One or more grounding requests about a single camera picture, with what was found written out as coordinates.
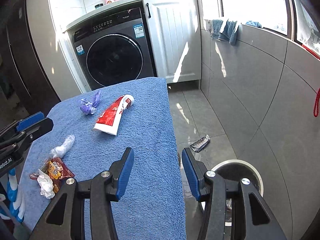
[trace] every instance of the white cabinet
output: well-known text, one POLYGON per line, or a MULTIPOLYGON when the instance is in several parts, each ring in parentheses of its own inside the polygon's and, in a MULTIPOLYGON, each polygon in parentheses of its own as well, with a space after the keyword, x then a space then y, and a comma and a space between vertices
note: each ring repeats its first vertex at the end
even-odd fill
POLYGON ((197 0, 143 0, 158 77, 201 79, 197 0))

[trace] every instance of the washing machine door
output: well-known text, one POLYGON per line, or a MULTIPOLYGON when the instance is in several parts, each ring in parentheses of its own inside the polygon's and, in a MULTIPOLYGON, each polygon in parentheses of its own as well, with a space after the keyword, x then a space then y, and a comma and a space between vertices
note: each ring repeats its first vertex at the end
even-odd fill
POLYGON ((88 71, 102 86, 138 78, 142 65, 143 58, 138 44, 121 34, 99 38, 87 54, 88 71))

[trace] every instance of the purple plastic bag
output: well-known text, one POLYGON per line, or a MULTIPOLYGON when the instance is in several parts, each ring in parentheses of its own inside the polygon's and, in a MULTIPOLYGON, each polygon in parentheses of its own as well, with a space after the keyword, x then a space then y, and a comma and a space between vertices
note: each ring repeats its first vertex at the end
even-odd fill
POLYGON ((91 103, 89 100, 81 99, 82 105, 80 106, 80 110, 85 115, 94 114, 97 111, 95 107, 100 103, 100 94, 101 91, 98 90, 98 92, 93 97, 93 103, 91 103))
POLYGON ((93 107, 96 107, 100 103, 100 94, 101 94, 101 90, 98 90, 98 92, 94 95, 93 103, 92 103, 93 107))

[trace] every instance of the metal screw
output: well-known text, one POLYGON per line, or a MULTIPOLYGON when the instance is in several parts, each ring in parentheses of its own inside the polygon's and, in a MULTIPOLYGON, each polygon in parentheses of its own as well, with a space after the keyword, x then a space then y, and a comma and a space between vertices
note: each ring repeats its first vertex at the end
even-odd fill
POLYGON ((74 182, 75 182, 75 179, 73 179, 73 178, 67 179, 68 185, 74 184, 74 182))
POLYGON ((110 176, 110 172, 109 172, 109 171, 103 171, 103 172, 101 172, 101 177, 106 178, 106 177, 109 177, 109 176, 110 176))
POLYGON ((250 180, 247 179, 247 178, 241 179, 241 182, 242 182, 243 184, 245 184, 245 185, 249 185, 249 184, 250 184, 250 180))
POLYGON ((213 178, 214 176, 216 176, 216 173, 214 171, 207 171, 205 174, 207 174, 208 177, 213 178))

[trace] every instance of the toothpaste tube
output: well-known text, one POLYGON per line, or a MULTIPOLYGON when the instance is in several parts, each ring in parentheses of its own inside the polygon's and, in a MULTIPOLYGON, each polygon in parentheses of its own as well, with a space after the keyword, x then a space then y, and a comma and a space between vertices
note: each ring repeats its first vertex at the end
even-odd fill
POLYGON ((112 135, 117 135, 122 112, 134 103, 131 95, 119 97, 109 108, 98 118, 93 129, 112 135))

